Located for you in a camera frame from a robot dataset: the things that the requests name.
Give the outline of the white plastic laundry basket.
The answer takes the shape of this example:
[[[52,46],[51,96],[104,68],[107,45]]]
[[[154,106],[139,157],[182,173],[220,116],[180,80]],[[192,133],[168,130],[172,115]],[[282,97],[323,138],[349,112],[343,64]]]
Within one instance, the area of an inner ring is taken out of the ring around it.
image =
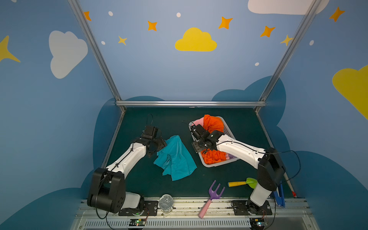
[[[223,124],[224,124],[224,133],[228,136],[230,136],[231,138],[235,139],[235,136],[233,135],[232,131],[230,130],[229,126],[227,125],[226,121],[221,117],[221,116],[217,116],[219,119],[222,120]],[[218,166],[221,166],[221,165],[225,165],[225,164],[228,164],[228,163],[232,163],[232,162],[235,162],[237,161],[239,158],[234,158],[234,159],[231,159],[231,160],[225,160],[223,162],[219,162],[219,163],[214,163],[214,164],[206,164],[201,153],[200,152],[196,152],[202,162],[202,164],[207,167],[207,168],[210,168],[210,167],[218,167]]]

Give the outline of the teal printed t shirt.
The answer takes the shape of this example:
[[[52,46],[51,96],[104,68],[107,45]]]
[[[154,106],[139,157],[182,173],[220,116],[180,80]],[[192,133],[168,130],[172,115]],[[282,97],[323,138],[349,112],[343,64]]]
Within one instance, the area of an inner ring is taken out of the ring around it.
[[[178,135],[166,140],[167,146],[157,152],[154,164],[163,169],[163,176],[170,175],[172,181],[190,176],[197,168],[193,157]]]

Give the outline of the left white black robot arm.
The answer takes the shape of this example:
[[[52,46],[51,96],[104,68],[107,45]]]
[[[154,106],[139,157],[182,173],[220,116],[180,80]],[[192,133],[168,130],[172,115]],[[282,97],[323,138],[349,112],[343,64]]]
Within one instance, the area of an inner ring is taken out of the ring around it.
[[[156,153],[166,146],[162,138],[135,139],[114,163],[94,171],[87,205],[111,213],[119,213],[123,209],[141,212],[144,199],[139,194],[126,191],[126,177],[147,153]]]

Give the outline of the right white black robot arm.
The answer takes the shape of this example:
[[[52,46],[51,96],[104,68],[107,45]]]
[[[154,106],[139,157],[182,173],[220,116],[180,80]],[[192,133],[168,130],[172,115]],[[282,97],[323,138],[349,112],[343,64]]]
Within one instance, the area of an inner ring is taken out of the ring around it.
[[[257,169],[257,185],[246,203],[250,215],[262,215],[267,210],[267,199],[281,185],[285,166],[276,149],[257,148],[224,134],[220,131],[209,132],[201,125],[190,127],[192,143],[196,152],[219,150],[229,153]]]

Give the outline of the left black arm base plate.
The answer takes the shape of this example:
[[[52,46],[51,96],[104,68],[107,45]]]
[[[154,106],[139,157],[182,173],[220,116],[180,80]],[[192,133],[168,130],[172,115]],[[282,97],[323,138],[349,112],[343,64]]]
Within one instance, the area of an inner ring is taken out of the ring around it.
[[[144,203],[139,204],[136,209],[122,209],[118,215],[119,216],[157,216],[159,205],[158,201],[155,200],[145,200]]]

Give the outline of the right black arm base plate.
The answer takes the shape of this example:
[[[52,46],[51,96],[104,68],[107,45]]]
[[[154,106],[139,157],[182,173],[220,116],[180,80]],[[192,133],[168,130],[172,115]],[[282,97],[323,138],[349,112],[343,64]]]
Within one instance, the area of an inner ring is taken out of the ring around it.
[[[252,203],[251,200],[233,200],[231,201],[231,206],[236,216],[263,216],[273,214],[267,200],[260,207]]]

